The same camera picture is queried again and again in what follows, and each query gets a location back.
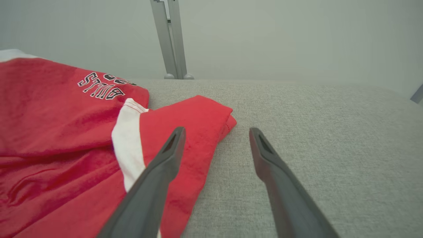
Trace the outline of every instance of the gray sofa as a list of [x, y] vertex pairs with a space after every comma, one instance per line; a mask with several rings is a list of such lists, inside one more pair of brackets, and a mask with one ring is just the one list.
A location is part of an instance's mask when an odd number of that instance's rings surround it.
[[186, 237], [275, 237], [248, 139], [260, 128], [341, 237], [423, 236], [423, 108], [391, 91], [277, 81], [132, 80], [150, 108], [195, 95], [233, 108]]

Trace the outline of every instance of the white stripe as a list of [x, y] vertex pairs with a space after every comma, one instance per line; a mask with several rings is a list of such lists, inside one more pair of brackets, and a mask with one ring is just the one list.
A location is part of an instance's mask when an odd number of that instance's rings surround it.
[[16, 58], [38, 58], [37, 56], [25, 54], [20, 50], [0, 50], [0, 62], [6, 62]]
[[112, 131], [113, 147], [127, 192], [146, 168], [141, 148], [140, 114], [147, 111], [132, 98], [126, 99]]

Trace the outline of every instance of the stitching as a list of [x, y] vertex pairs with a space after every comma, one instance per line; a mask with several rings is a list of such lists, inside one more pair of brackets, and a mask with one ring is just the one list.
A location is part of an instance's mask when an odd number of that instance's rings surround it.
[[134, 104], [134, 103], [132, 103], [132, 102], [125, 102], [125, 103], [130, 103], [130, 104], [132, 104], [132, 105], [134, 105], [134, 106], [136, 106], [137, 108], [139, 108], [141, 111], [144, 111], [145, 112], [145, 108], [143, 107], [143, 106], [138, 106], [138, 105], [136, 105], [136, 104]]
[[136, 108], [133, 108], [133, 107], [131, 107], [131, 106], [127, 105], [127, 104], [124, 104], [124, 106], [127, 106], [127, 107], [129, 107], [129, 108], [134, 109], [134, 110], [135, 110], [135, 111], [137, 111], [139, 114], [143, 113], [143, 112], [138, 111]]

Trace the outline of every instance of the gray metal frame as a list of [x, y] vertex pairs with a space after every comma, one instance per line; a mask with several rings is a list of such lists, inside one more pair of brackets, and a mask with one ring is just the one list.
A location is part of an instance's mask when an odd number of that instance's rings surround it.
[[175, 46], [175, 59], [178, 79], [193, 79], [191, 75], [187, 75], [184, 41], [182, 39], [181, 16], [179, 14], [179, 0], [168, 0], [168, 4], [170, 20], [172, 21], [173, 45]]
[[160, 2], [159, 0], [150, 0], [150, 3], [151, 9], [153, 10], [154, 23], [156, 24], [157, 36], [159, 37], [160, 48], [162, 49], [163, 61], [165, 63], [167, 75], [172, 74], [175, 78], [177, 77], [182, 79], [183, 77], [179, 77], [178, 70], [176, 69], [165, 3]]

